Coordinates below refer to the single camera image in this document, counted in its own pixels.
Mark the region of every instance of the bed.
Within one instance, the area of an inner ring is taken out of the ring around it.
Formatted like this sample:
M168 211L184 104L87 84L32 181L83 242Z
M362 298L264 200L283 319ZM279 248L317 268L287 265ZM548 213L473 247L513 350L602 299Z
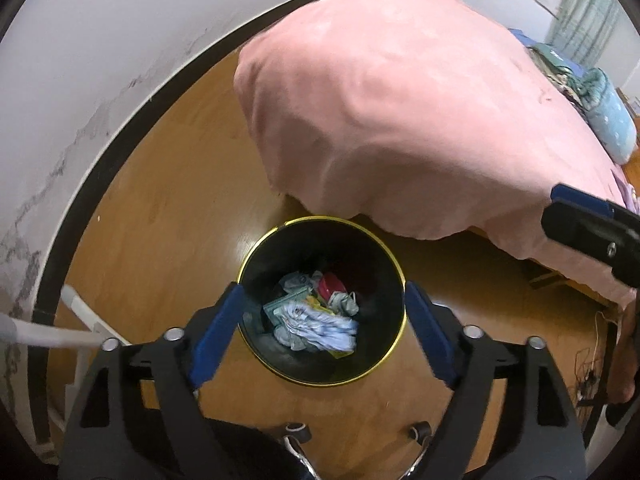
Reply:
M540 227L559 182L623 204L616 165L517 38L461 2L309 4L244 47L234 85L271 186L309 211L420 239L479 229L633 299Z

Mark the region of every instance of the yellow rim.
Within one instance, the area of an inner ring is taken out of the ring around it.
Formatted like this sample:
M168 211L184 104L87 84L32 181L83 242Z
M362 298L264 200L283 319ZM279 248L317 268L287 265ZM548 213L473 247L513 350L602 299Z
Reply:
M244 274L244 268L246 267L247 263L249 262L249 259L251 259L252 254L254 254L254 251L260 246L260 244L263 241L265 241L268 237L270 237L272 234L274 234L279 229L282 229L283 227L286 227L286 226L289 226L289 225L292 225L292 224L297 224L299 222L306 222L306 221L309 221L309 220L330 220L330 221L333 221L333 222L346 224L346 225L349 225L351 227L355 227L356 229L359 229L364 234L369 236L380 247L382 247L382 249L385 251L386 255L389 257L391 262L394 264L394 267L396 268L396 272L398 273L398 278L400 278L400 281L402 282L402 289L404 290L404 284L405 284L404 283L404 273L402 272L402 269L400 267L400 264L398 263L398 260L396 260L396 257L391 252L391 250L389 250L389 248L385 245L385 243L380 238L378 238L375 234L373 234L368 229L365 229L361 225L358 225L355 222L351 222L349 220L344 220L342 218L336 218L336 217L333 217L333 216L303 216L301 218L296 218L295 220L289 220L288 222L284 222L283 225L278 226L278 227L274 227L272 230L268 231L264 236L262 236L254 244L254 246L251 248L251 250L249 250L247 255L244 257L244 260L242 261L242 265L240 266L240 271L238 272L238 278L236 279L236 281L238 283L240 283L240 281L242 280L242 275ZM279 372L278 370L276 370L275 368L271 367L267 362L264 361L264 359L262 359L254 351L252 346L249 344L247 339L244 337L244 333L242 332L242 329L240 330L240 335L242 336L242 339L244 340L245 344L249 347L249 350L251 350L252 354L254 354L258 358L258 361L260 361L265 367L267 367L274 374L278 375L279 377L282 377L284 380L287 380L287 381L289 381L291 383L302 384L303 386L312 386L312 387L315 387L315 388L326 388L326 387L329 387L329 386L342 386L343 384L353 383L353 381L357 381L358 379L363 378L364 376L370 374L373 370L378 368L384 361L386 361L386 359L391 355L391 352L398 345L398 342L400 341L400 338L402 337L402 333L404 332L404 327L405 326L406 326L406 310L404 309L404 305L403 305L402 306L402 323L400 324L400 330L398 330L398 335L396 335L396 339L394 340L393 344L389 347L389 350L387 350L386 353L382 356L382 358L376 364L374 364L371 368L369 368L368 370L365 370L363 373L361 373L360 375L358 375L358 376L356 376L354 378L351 378L351 379L349 379L347 381L341 381L341 382L338 382L338 383L327 383L327 384L305 383L304 381L297 381L295 379L287 377L285 374L283 374L283 373Z

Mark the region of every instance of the blue gripper pad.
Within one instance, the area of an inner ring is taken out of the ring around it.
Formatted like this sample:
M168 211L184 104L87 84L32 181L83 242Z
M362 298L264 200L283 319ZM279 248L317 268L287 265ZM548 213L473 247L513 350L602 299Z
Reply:
M454 367L454 345L457 341L449 340L431 311L432 308L446 307L431 303L429 297L413 282L406 282L404 306L433 375L452 388L458 379Z
M613 218L613 209L606 200L590 195L567 184L556 184L551 190L551 201L563 200L580 206L604 218Z
M191 353L189 379L195 389L215 375L248 301L242 285L236 285L226 295L222 305L216 306L214 319Z

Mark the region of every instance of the light blue pillow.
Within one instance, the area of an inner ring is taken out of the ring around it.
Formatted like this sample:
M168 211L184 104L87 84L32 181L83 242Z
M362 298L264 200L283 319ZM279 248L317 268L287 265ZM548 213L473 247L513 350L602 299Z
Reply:
M636 146L636 126L611 81L592 68L580 80L579 93L589 126L611 160L626 164Z

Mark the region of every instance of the trash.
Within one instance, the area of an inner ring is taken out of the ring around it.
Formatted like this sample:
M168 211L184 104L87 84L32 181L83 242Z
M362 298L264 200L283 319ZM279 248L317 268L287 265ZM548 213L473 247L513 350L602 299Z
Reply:
M263 310L281 345L294 351L326 350L337 359L353 353L358 323L349 316L358 313L358 304L335 274L290 272L278 284L285 295Z
M276 308L273 315L291 334L300 336L320 350L353 352L358 323L323 310L314 309L306 301L287 301Z

